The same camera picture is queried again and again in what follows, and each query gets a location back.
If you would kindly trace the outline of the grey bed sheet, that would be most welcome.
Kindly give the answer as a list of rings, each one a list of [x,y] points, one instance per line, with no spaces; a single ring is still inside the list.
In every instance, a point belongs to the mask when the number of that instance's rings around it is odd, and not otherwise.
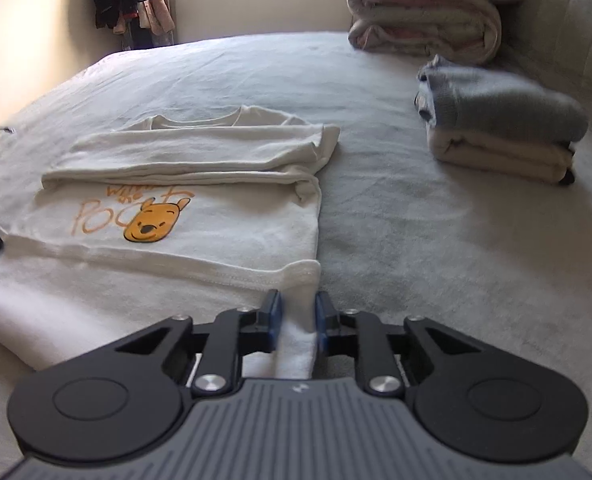
[[[317,289],[391,323],[434,318],[569,376],[589,399],[577,455],[592,468],[592,128],[567,188],[441,165],[413,105],[417,72],[337,34],[113,54],[2,125],[0,178],[38,176],[81,138],[154,116],[260,106],[336,125],[318,173]],[[20,456],[6,402],[34,370],[0,344],[0,474]]]

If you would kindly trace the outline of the folded black garment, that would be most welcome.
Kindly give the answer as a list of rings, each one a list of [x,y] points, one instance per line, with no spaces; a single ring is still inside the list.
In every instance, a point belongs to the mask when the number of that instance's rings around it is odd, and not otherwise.
[[[575,150],[572,147],[572,144],[570,144],[570,143],[562,143],[561,148],[564,150],[564,152],[566,154],[567,162],[566,162],[565,174],[561,178],[561,180],[558,181],[558,185],[559,186],[571,186],[576,181],[576,177],[575,177],[574,170],[573,170]]]

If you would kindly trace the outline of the folded cream garment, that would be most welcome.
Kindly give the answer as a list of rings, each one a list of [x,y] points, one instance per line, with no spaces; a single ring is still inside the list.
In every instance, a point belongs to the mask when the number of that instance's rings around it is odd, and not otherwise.
[[[440,162],[558,185],[566,154],[558,144],[515,141],[473,130],[426,127],[428,149]]]

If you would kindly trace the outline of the folded grey sweater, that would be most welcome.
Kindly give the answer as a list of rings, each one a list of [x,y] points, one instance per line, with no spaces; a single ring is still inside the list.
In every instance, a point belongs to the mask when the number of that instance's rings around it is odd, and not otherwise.
[[[502,70],[468,67],[435,56],[418,72],[416,109],[427,125],[497,138],[577,143],[589,128],[570,96]]]

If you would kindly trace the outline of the folded grey pink duvet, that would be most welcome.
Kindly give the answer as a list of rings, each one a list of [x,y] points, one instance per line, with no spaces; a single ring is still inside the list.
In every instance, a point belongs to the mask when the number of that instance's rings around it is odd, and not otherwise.
[[[347,0],[357,50],[395,52],[464,65],[492,60],[501,44],[497,8],[488,0]]]

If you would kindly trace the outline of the grey quilted headboard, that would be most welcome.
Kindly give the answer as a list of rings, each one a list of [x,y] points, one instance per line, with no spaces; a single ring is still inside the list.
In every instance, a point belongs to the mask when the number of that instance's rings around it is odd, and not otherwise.
[[[548,86],[592,103],[592,0],[524,0],[501,16],[507,58]]]

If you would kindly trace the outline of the cream Pooh t-shirt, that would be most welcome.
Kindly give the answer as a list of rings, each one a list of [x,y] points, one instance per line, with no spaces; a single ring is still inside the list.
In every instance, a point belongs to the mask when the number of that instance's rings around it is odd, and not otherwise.
[[[305,378],[322,193],[335,126],[243,106],[85,136],[38,176],[0,178],[0,344],[42,368],[176,314],[253,309],[284,322],[246,374]]]

